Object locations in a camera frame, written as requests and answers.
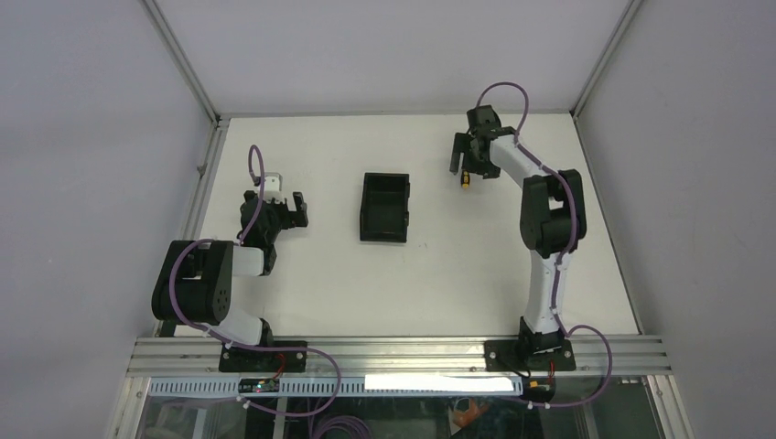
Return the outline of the yellow black screwdriver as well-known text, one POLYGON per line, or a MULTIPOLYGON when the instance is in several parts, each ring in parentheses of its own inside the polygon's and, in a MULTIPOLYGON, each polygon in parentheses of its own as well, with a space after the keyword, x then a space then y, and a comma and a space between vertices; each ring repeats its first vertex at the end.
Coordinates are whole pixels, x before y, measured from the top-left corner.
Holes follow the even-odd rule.
POLYGON ((470 186, 470 175, 467 170, 461 171, 460 185, 462 188, 468 188, 470 186))

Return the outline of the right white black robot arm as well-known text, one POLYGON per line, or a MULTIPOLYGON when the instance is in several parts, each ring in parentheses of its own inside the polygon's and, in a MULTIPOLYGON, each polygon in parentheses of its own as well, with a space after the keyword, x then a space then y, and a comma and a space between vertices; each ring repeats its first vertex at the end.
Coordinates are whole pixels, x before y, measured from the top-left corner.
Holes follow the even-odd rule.
POLYGON ((474 176, 506 173, 521 190, 519 230, 531 254, 531 273, 514 351, 524 368, 539 370, 567 337, 560 317, 566 272, 587 233, 581 175, 545 164, 489 105, 468 110, 467 119, 467 131, 454 137, 450 172, 462 187, 474 176))

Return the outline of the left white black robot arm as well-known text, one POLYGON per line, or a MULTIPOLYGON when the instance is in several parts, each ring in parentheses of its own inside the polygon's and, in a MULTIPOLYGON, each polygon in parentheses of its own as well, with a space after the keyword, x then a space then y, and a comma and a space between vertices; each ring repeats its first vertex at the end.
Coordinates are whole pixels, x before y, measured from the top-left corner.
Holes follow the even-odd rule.
POLYGON ((197 329, 227 348, 241 348, 241 361, 253 371, 269 369, 277 348, 272 329, 265 319, 232 303, 232 280, 269 275, 280 233, 308 226, 303 194, 294 192, 292 199, 289 203, 276 193, 261 198, 248 190, 239 210, 239 233, 245 237, 172 241, 152 293, 154 317, 197 329))

